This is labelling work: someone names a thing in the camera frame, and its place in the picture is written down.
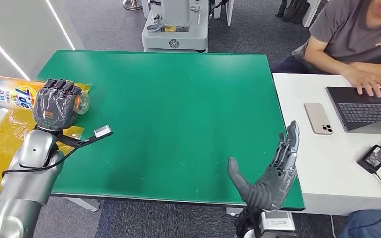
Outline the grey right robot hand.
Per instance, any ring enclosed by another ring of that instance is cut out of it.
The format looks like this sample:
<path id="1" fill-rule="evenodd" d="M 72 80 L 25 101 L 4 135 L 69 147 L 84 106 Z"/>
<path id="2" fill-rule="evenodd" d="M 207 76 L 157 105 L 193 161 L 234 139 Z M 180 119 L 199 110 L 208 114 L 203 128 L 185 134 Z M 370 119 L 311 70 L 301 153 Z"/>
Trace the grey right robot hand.
<path id="1" fill-rule="evenodd" d="M 228 158 L 228 176 L 247 207 L 265 211 L 281 209 L 297 175 L 295 163 L 300 142 L 297 122 L 292 121 L 286 132 L 286 136 L 279 134 L 275 156 L 254 184 L 240 173 L 237 160 Z"/>

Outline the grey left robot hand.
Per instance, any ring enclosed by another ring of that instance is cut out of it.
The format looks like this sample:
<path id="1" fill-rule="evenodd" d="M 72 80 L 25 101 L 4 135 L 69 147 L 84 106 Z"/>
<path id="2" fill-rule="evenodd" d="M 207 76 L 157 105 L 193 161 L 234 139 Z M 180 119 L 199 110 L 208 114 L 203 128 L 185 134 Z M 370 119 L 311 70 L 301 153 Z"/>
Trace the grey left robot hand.
<path id="1" fill-rule="evenodd" d="M 39 89 L 34 104 L 33 118 L 45 130 L 61 131 L 73 126 L 78 112 L 82 89 L 63 79 L 47 79 Z"/>

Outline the person's right hand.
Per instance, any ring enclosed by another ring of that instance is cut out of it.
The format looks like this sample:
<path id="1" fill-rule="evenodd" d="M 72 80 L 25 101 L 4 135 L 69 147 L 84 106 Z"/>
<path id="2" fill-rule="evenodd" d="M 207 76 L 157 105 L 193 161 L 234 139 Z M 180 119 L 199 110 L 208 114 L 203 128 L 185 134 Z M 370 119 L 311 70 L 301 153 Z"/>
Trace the person's right hand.
<path id="1" fill-rule="evenodd" d="M 370 97 L 381 97 L 381 79 L 378 76 L 353 66 L 348 66 L 341 75 L 357 89 L 359 95 L 365 90 Z"/>

